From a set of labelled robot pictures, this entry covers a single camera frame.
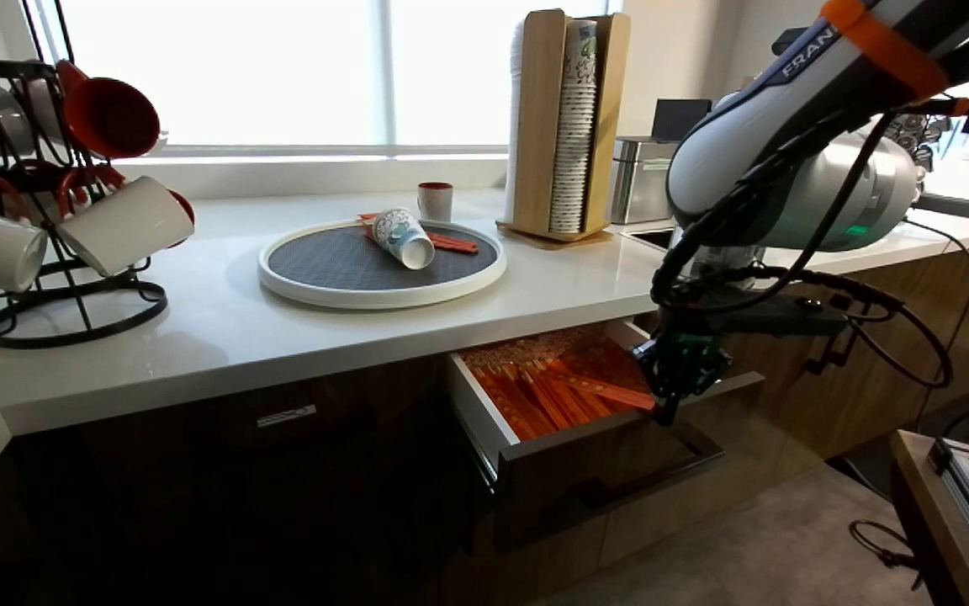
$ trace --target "white container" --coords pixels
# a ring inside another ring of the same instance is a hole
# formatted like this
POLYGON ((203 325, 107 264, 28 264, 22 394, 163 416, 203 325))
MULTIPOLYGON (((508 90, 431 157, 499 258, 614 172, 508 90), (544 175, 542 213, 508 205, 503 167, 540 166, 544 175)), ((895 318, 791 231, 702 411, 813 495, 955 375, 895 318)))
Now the white container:
POLYGON ((388 249, 397 264, 405 264, 405 269, 414 269, 414 271, 431 266, 431 258, 434 258, 434 247, 431 247, 426 231, 405 210, 380 213, 372 221, 372 238, 380 249, 388 249))
POLYGON ((190 202, 156 178, 128 183, 62 221, 66 247, 101 275, 119 275, 137 258, 185 242, 191 230, 190 202))

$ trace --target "kitchen appliance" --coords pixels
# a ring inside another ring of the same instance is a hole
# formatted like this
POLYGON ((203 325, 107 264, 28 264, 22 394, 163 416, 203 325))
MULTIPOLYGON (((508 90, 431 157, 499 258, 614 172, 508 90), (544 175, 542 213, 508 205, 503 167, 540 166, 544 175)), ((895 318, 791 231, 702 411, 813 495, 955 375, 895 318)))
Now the kitchen appliance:
POLYGON ((619 139, 614 224, 665 221, 672 215, 662 187, 672 150, 672 142, 619 139))

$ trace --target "small cup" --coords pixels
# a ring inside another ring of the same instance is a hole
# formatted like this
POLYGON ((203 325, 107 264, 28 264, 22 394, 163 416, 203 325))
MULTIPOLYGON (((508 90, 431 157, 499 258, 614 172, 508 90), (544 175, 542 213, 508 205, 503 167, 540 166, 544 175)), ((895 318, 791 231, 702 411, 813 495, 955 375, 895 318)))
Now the small cup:
POLYGON ((372 238, 388 249, 405 269, 431 266, 434 247, 410 213, 392 210, 372 221, 372 238))
POLYGON ((452 221, 456 186, 416 183, 416 215, 431 221, 452 221))
POLYGON ((56 231, 93 271, 121 275, 137 258, 185 242, 191 230, 191 205, 179 192, 137 178, 65 220, 56 231))

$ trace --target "open drawer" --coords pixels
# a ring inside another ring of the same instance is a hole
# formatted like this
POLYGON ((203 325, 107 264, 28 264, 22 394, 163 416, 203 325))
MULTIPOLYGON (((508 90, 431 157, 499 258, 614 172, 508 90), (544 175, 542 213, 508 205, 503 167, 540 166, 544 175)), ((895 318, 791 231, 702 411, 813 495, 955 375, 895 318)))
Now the open drawer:
MULTIPOLYGON (((596 324, 452 353, 456 416, 492 495, 503 548, 677 481, 720 452, 696 429, 662 429, 632 408, 628 392, 652 399, 628 356, 645 341, 632 324, 596 324), (628 399, 588 387, 619 387, 628 399)), ((712 394, 756 379, 738 377, 712 394)))

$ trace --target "red mug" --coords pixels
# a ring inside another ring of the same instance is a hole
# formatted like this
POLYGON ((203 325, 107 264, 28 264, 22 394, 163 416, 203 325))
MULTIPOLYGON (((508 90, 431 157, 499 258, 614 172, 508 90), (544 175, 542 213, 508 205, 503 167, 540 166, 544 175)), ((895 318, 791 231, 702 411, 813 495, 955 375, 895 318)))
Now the red mug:
POLYGON ((157 142, 157 111, 133 85, 116 76, 87 76, 73 65, 62 74, 62 128, 70 142, 105 157, 137 157, 157 142))

